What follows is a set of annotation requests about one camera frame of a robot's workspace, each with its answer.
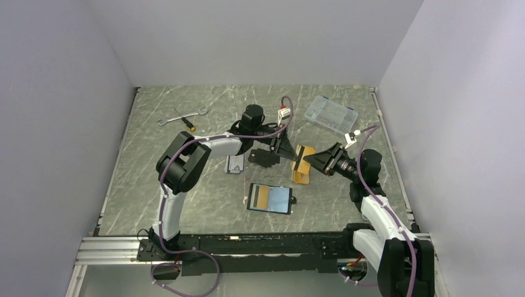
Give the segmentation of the black leather card holder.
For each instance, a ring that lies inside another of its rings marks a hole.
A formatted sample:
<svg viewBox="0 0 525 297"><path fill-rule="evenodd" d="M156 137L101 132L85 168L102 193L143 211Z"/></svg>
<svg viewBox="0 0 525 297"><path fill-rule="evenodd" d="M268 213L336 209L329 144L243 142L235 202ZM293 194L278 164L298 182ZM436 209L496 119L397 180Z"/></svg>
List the black leather card holder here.
<svg viewBox="0 0 525 297"><path fill-rule="evenodd" d="M251 196L254 185L263 185L270 187L268 209L255 209L251 207ZM297 198L293 195L293 190L290 187L270 186L267 184L251 183L249 187L249 193L246 198L246 209L258 212L290 215L292 213L292 206L296 203Z"/></svg>

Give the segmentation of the tan wooden block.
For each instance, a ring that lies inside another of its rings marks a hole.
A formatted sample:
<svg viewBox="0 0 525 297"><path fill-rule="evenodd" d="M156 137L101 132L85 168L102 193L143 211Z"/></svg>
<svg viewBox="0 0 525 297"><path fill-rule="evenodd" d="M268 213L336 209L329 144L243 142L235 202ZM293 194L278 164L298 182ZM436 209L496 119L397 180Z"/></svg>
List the tan wooden block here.
<svg viewBox="0 0 525 297"><path fill-rule="evenodd" d="M306 161L293 161L290 164L290 180L295 184L309 184L311 165Z"/></svg>

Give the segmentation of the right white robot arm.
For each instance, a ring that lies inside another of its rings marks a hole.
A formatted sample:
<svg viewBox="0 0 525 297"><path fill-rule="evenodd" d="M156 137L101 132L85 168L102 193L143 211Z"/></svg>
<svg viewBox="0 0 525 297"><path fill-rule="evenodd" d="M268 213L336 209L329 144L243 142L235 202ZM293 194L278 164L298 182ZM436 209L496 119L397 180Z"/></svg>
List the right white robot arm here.
<svg viewBox="0 0 525 297"><path fill-rule="evenodd" d="M341 248L349 257L361 253L371 264L381 295L434 296L433 244L418 238L393 211L378 181L382 159L372 149L350 158L340 143L303 157L326 176L338 173L351 181L350 199L368 223L347 225Z"/></svg>

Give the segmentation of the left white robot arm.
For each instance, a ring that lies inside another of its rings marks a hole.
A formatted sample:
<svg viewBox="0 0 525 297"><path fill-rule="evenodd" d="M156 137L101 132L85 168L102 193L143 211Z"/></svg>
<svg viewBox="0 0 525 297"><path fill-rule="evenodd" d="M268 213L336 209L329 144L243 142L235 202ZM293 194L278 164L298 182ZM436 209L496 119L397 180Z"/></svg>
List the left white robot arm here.
<svg viewBox="0 0 525 297"><path fill-rule="evenodd" d="M287 137L287 127L293 117L293 104L282 103L277 122L266 124L263 108L248 105L241 119L227 132L203 137L181 132L175 137L156 165L161 194L157 218L148 238L159 258L169 260L176 255L185 197L199 181L209 160L243 155L254 142L267 145L269 154L278 159L299 159Z"/></svg>

